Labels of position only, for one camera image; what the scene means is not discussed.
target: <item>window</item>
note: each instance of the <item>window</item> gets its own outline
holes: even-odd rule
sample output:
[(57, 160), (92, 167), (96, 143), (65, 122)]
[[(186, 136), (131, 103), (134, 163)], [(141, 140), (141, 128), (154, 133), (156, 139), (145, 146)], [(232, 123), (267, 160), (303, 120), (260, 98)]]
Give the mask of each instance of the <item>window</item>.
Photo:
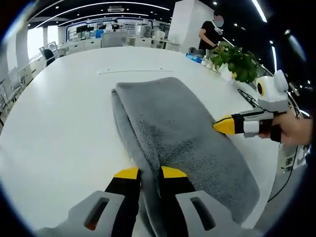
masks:
[(43, 28), (28, 30), (28, 54), (29, 58), (40, 54), (40, 48), (44, 46)]
[(56, 42), (58, 45), (58, 26), (48, 26), (47, 29), (47, 42)]

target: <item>towel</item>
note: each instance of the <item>towel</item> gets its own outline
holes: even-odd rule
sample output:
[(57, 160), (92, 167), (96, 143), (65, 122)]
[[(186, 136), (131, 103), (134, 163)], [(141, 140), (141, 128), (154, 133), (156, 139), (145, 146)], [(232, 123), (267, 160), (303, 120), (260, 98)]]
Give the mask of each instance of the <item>towel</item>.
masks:
[(157, 236), (164, 231), (157, 186), (162, 165), (185, 172), (195, 189), (226, 206), (235, 222), (248, 217), (259, 199), (254, 177), (239, 150), (213, 129), (214, 118), (181, 81), (118, 83), (112, 105), (124, 146), (142, 171), (146, 212), (140, 212), (147, 214), (145, 221)]

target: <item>potted plant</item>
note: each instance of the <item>potted plant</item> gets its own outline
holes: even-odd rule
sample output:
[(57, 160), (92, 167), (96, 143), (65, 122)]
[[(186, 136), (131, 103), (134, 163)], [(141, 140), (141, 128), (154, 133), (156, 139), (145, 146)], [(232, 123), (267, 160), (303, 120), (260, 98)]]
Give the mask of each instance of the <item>potted plant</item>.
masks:
[(250, 84), (258, 77), (259, 64), (255, 56), (251, 52), (244, 53), (240, 47), (220, 42), (209, 56), (215, 69), (227, 80)]

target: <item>person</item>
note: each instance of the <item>person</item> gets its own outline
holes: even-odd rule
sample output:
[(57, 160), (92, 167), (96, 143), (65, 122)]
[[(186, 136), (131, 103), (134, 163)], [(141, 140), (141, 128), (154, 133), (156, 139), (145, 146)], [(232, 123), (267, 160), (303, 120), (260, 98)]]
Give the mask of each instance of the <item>person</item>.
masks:
[(115, 32), (118, 29), (120, 29), (119, 25), (118, 25), (118, 21), (114, 20), (114, 23), (112, 24), (112, 30)]
[[(272, 125), (279, 124), (282, 129), (281, 142), (286, 145), (308, 145), (312, 142), (313, 119), (297, 119), (288, 112), (273, 119)], [(261, 138), (270, 138), (269, 133), (259, 134)]]
[(202, 49), (205, 53), (206, 50), (214, 49), (218, 41), (222, 41), (222, 31), (215, 26), (212, 21), (205, 21), (202, 28), (199, 31), (199, 37), (201, 38), (199, 43), (199, 49)]

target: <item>ceiling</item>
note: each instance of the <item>ceiling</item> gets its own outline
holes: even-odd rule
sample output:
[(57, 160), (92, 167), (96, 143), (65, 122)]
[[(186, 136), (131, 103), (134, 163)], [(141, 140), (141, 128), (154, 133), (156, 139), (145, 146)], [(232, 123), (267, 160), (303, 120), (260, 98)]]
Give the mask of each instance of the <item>ceiling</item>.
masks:
[[(301, 64), (296, 62), (297, 56), (290, 49), (290, 46), (284, 41), (284, 32), (291, 30), (291, 33), (303, 43), (306, 51), (309, 51), (309, 41), (306, 38), (305, 29), (297, 24), (295, 16), (300, 15), (300, 22), (309, 21), (308, 14), (304, 10), (308, 8), (307, 0), (300, 0), (297, 4), (289, 4), (286, 0), (257, 0), (268, 20), (264, 23), (254, 6), (252, 0), (200, 0), (215, 10), (216, 15), (224, 18), (224, 37), (231, 43), (241, 46), (243, 50), (253, 52), (260, 63), (262, 63), (270, 71), (274, 72), (274, 58), (272, 53), (272, 44), (276, 48), (276, 57), (278, 68), (283, 69), (288, 75), (288, 80), (293, 82), (299, 89), (301, 94), (299, 100), (304, 100), (303, 95), (308, 95), (313, 90), (313, 84), (316, 83), (307, 78), (307, 75), (300, 74)], [(32, 17), (53, 17), (67, 10), (81, 7), (88, 4), (109, 2), (106, 0), (40, 0), (36, 6)], [(154, 6), (119, 3), (119, 4), (99, 4), (84, 7), (62, 14), (61, 18), (74, 20), (79, 17), (85, 17), (95, 14), (108, 13), (107, 9), (110, 5), (121, 5), (125, 8), (126, 13), (139, 13), (148, 16), (143, 18), (155, 19), (164, 22), (170, 22), (176, 0), (137, 0), (136, 2), (152, 4), (169, 10), (157, 8)], [(100, 18), (100, 16), (89, 17), (89, 19)], [(30, 28), (36, 27), (41, 22), (30, 23)], [(59, 25), (63, 21), (55, 20), (44, 23), (42, 26)]]

